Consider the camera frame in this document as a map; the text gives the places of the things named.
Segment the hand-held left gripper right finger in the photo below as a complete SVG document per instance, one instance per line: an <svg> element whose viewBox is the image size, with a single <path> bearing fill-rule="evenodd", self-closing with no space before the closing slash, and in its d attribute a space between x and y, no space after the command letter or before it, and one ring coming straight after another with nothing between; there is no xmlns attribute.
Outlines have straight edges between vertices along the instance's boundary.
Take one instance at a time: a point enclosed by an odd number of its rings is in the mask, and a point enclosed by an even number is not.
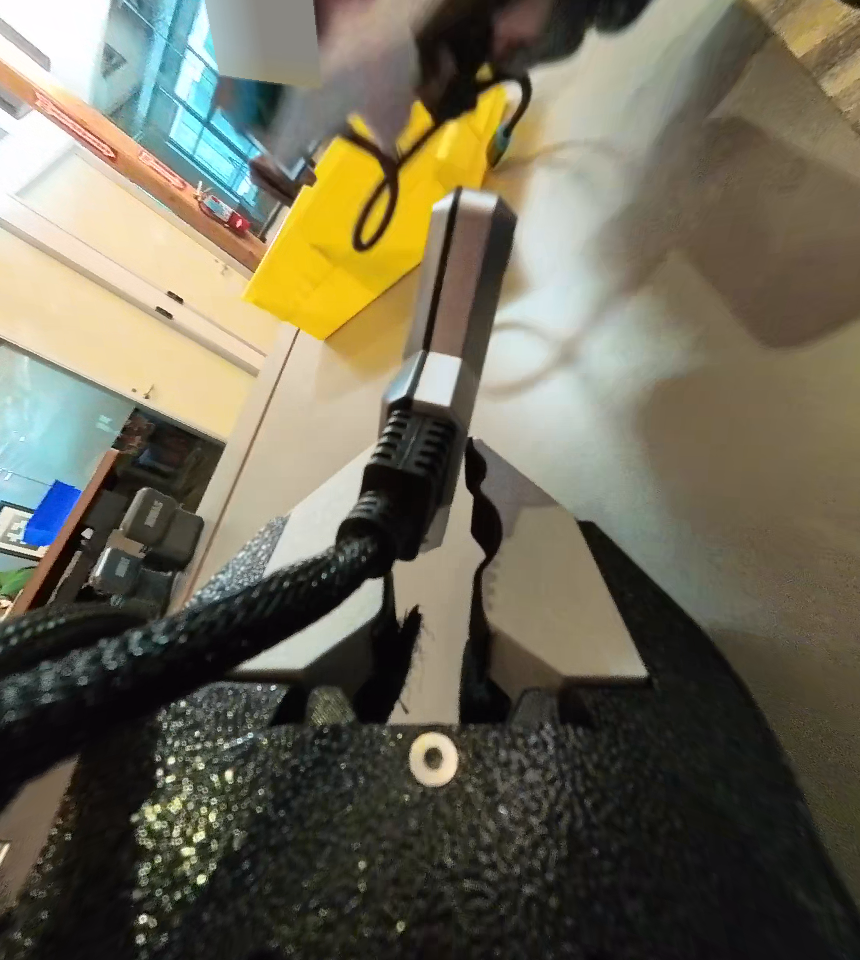
<svg viewBox="0 0 860 960"><path fill-rule="evenodd" d="M495 695L644 684L648 670L576 519L477 438L464 477L483 551L464 677Z"/></svg>

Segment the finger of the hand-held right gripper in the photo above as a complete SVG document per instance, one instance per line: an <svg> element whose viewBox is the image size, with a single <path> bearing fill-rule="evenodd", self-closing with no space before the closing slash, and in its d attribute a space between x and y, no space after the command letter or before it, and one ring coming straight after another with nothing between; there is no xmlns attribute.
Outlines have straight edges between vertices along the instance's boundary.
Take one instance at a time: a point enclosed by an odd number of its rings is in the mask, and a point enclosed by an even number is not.
<svg viewBox="0 0 860 960"><path fill-rule="evenodd" d="M346 34L327 54L321 85L293 90L280 108L280 161L295 162L355 117L378 148L394 152L415 98L419 58L413 35Z"/></svg>

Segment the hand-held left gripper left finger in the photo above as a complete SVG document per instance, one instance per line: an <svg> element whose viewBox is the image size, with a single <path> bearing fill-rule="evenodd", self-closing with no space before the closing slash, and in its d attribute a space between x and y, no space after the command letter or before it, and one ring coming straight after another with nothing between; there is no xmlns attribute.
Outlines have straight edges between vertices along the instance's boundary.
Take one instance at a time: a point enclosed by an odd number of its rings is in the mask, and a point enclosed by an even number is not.
<svg viewBox="0 0 860 960"><path fill-rule="evenodd" d="M334 543L340 523L359 498L373 450L373 445L365 448L292 510L267 575L313 558ZM367 581L324 618L242 664L237 680L357 689L372 666L370 643L384 607L384 581Z"/></svg>

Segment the large yellow storage bin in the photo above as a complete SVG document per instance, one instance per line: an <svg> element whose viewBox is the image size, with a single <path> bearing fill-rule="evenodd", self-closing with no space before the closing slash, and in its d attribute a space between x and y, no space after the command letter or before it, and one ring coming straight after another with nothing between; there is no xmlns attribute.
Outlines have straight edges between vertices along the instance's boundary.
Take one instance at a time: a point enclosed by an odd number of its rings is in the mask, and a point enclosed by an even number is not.
<svg viewBox="0 0 860 960"><path fill-rule="evenodd" d="M388 212L379 162L343 138L334 140L316 166L316 183L303 188L251 280L243 301L317 340L351 318L416 268L427 242L435 204L462 187L477 189L491 167L488 150L508 116L505 84L484 92L475 109L433 130L422 105L412 108L398 140L399 194L388 225L370 240Z"/></svg>

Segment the exterior window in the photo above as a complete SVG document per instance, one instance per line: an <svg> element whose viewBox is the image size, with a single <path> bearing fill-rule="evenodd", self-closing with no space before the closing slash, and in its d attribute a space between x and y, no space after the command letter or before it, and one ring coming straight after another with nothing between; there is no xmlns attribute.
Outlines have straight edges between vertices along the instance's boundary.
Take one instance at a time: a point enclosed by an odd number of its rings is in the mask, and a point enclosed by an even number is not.
<svg viewBox="0 0 860 960"><path fill-rule="evenodd" d="M218 70L201 1L113 1L95 102L135 142L240 212L258 233L275 201L251 181L257 155L216 103Z"/></svg>

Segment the fire extinguisher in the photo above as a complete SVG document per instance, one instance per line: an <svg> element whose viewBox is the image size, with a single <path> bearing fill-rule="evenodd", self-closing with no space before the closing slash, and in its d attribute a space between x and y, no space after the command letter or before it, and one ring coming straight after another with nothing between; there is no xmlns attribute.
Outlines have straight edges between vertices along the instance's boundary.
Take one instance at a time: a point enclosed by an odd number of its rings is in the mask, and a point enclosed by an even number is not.
<svg viewBox="0 0 860 960"><path fill-rule="evenodd" d="M249 233L249 220L211 192L197 193L196 203L203 214L226 227L233 234L244 235Z"/></svg>

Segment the black hard case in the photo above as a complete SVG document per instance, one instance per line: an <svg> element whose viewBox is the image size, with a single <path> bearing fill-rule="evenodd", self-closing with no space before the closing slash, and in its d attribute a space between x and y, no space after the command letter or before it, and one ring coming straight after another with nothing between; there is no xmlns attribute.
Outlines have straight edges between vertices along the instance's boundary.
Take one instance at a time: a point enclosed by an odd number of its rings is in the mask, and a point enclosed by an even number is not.
<svg viewBox="0 0 860 960"><path fill-rule="evenodd" d="M119 529L146 549L147 562L153 568L180 572L196 555L204 521L172 497L145 486L131 500Z"/></svg>
<svg viewBox="0 0 860 960"><path fill-rule="evenodd" d="M88 584L98 594L131 596L139 586L143 571L144 563L140 555L107 546L97 558Z"/></svg>

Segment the red sign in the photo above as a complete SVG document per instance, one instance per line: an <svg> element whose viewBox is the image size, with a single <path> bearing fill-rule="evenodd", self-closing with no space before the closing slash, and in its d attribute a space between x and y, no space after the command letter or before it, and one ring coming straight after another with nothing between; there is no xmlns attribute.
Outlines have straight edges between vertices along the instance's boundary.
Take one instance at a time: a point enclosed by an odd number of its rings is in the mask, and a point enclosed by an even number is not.
<svg viewBox="0 0 860 960"><path fill-rule="evenodd" d="M140 149L137 154L137 160L146 166L161 181L166 182L176 191L187 191L189 184L182 176L176 174L171 168L160 162L152 153Z"/></svg>
<svg viewBox="0 0 860 960"><path fill-rule="evenodd" d="M74 138L77 143L85 147L95 156L100 157L104 162L116 164L119 161L118 153L105 140L93 133L87 126L78 121L74 116L67 114L66 111L53 102L52 99L44 93L34 91L34 109L48 118L56 126L63 129L64 133Z"/></svg>

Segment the white double door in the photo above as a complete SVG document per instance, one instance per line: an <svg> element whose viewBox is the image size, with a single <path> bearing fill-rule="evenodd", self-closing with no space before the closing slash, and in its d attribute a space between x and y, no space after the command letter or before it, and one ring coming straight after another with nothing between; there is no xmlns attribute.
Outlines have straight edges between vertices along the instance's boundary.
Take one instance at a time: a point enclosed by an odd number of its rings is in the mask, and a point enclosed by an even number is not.
<svg viewBox="0 0 860 960"><path fill-rule="evenodd" d="M67 150L16 198L260 354L275 345L279 321L244 302L251 274L86 150Z"/></svg>

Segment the long brown-edged table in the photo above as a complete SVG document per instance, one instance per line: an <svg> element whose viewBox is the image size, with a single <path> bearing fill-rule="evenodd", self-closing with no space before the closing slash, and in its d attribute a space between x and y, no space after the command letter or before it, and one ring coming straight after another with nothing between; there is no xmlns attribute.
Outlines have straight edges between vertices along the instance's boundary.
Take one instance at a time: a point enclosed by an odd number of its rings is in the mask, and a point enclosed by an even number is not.
<svg viewBox="0 0 860 960"><path fill-rule="evenodd" d="M76 545L85 528L87 514L100 495L114 485L115 470L120 457L121 452L115 449L102 456L91 480L59 529L46 555L39 561L33 576L7 612L8 618L25 615L45 606L51 600L76 554Z"/></svg>

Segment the small blue bin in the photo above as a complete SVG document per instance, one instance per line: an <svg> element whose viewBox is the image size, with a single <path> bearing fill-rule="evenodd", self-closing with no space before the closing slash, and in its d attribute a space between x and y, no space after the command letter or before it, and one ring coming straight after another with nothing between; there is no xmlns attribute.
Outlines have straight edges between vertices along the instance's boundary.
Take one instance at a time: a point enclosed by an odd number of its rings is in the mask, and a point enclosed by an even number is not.
<svg viewBox="0 0 860 960"><path fill-rule="evenodd" d="M27 521L23 543L37 549L51 546L81 496L80 488L54 481Z"/></svg>

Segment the framed marker tag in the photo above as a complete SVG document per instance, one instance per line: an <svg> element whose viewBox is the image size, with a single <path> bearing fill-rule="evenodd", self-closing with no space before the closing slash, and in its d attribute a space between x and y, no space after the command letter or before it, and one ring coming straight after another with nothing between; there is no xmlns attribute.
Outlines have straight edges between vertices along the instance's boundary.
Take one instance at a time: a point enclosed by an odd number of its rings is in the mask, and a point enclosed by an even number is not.
<svg viewBox="0 0 860 960"><path fill-rule="evenodd" d="M25 561L39 562L49 550L25 541L33 510L2 500L0 502L0 555Z"/></svg>

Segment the glass partition window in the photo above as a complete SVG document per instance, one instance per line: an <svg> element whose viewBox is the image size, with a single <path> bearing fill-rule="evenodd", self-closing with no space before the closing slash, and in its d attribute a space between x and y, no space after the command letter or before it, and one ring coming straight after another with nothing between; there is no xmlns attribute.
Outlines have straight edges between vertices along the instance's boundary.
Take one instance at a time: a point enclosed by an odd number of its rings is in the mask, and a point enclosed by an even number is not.
<svg viewBox="0 0 860 960"><path fill-rule="evenodd" d="M0 502L35 510L54 481L83 491L109 450L121 457L101 520L144 487L195 511L224 445L0 342ZM0 571L38 563L0 555Z"/></svg>

